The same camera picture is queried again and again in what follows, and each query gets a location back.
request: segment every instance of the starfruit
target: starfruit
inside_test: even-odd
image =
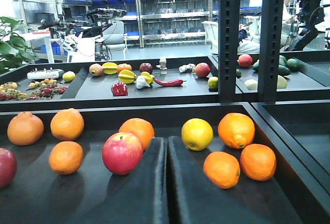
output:
[[[107,75],[113,75],[117,73],[117,66],[118,65],[116,63],[112,62],[104,63],[102,64],[103,73]]]
[[[143,72],[141,72],[141,76],[143,76],[145,78],[145,80],[147,81],[148,84],[154,83],[154,76],[151,75],[149,72],[143,71]]]
[[[138,77],[134,74],[134,72],[129,70],[122,70],[118,74],[118,78],[125,84],[133,83]]]

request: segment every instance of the yellow lemon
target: yellow lemon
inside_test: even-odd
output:
[[[205,120],[192,118],[182,126],[181,138],[189,149],[201,151],[212,142],[213,130]]]

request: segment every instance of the pear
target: pear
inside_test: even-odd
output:
[[[217,89],[218,88],[218,78],[216,76],[211,76],[208,78],[207,85],[210,89]]]

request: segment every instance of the white table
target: white table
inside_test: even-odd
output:
[[[54,61],[54,55],[53,55],[53,49],[52,49],[52,43],[51,43],[51,33],[37,33],[33,34],[32,32],[23,33],[20,36],[22,36],[25,41],[31,41],[31,40],[44,40],[46,50],[47,50],[47,57],[48,57],[48,63],[55,63]]]

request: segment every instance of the orange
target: orange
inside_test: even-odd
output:
[[[151,139],[155,136],[153,125],[147,120],[138,117],[126,120],[119,128],[119,132],[128,132],[135,135],[142,143],[143,151],[146,151]]]
[[[241,172],[238,160],[221,151],[212,152],[206,157],[203,170],[214,184],[223,189],[235,186]]]
[[[80,168],[83,158],[83,148],[78,143],[64,141],[53,148],[49,155],[49,165],[58,174],[72,174]]]
[[[20,112],[9,122],[7,135],[16,145],[30,145],[42,136],[43,121],[31,112]]]
[[[84,125],[80,112],[69,108],[55,114],[51,121],[51,131],[54,137],[62,141],[73,141],[81,135]]]
[[[205,149],[213,139],[211,125],[203,119],[192,118],[184,123],[181,129],[181,138],[191,150]]]
[[[274,151],[262,144],[250,144],[241,153],[242,171],[251,179],[266,181],[272,178],[276,171],[276,156]]]
[[[255,127],[250,117],[232,112],[219,122],[218,134],[228,147],[244,148],[253,142]]]

